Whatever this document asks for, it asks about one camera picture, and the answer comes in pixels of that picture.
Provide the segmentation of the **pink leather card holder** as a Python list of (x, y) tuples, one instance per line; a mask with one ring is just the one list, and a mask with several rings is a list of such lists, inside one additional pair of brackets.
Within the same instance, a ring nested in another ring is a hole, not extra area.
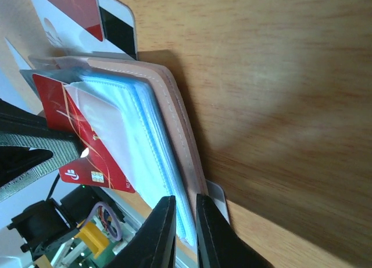
[(176, 80), (164, 66), (134, 60), (65, 56), (35, 59), (21, 75), (65, 83), (75, 105), (127, 180), (154, 208), (176, 198), (177, 235), (196, 246), (196, 196), (208, 191), (195, 137)]

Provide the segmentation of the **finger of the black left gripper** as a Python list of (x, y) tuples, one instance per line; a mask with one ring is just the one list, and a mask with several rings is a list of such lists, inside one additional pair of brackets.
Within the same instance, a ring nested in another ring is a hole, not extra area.
[(80, 140), (1, 100), (1, 201), (80, 158)]

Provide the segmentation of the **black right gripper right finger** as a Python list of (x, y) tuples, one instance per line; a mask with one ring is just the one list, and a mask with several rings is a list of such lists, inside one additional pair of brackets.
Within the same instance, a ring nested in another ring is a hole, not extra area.
[(211, 197), (196, 196), (199, 267), (273, 267), (229, 225)]

